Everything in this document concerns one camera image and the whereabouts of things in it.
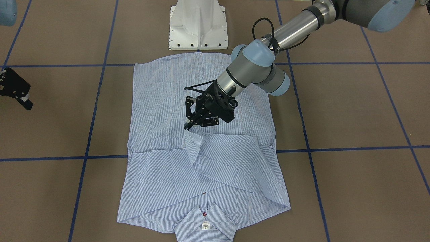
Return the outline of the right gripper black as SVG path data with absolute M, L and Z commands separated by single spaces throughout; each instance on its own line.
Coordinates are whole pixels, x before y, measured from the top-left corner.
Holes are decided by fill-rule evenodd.
M 29 100 L 31 85 L 12 68 L 7 67 L 2 70 L 0 86 L 0 95 L 17 98 L 26 110 L 32 109 L 33 103 Z

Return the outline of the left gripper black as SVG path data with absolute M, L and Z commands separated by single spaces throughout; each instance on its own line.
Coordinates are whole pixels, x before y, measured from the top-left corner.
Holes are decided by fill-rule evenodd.
M 238 102 L 232 96 L 238 90 L 235 85 L 224 92 L 217 81 L 193 85 L 192 91 L 200 93 L 197 98 L 187 96 L 185 100 L 187 122 L 185 130 L 194 126 L 209 127 L 219 125 L 220 119 L 226 123 L 234 120 L 234 110 Z

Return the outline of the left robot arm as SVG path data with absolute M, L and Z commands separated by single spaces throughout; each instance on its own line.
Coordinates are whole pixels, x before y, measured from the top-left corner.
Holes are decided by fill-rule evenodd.
M 194 126 L 230 123 L 238 106 L 236 97 L 250 84 L 270 95 L 283 95 L 289 88 L 288 76 L 275 65 L 276 56 L 299 46 L 312 32 L 336 20 L 344 20 L 374 32 L 388 32 L 409 14 L 414 0 L 315 0 L 295 18 L 261 38 L 253 37 L 248 45 L 232 52 L 232 62 L 206 90 L 197 85 L 186 90 L 198 92 L 186 98 L 185 130 Z

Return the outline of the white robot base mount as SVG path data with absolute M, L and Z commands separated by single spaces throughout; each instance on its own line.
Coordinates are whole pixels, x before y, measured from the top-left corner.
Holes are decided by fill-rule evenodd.
M 224 50 L 226 9 L 217 0 L 179 0 L 170 8 L 170 50 Z

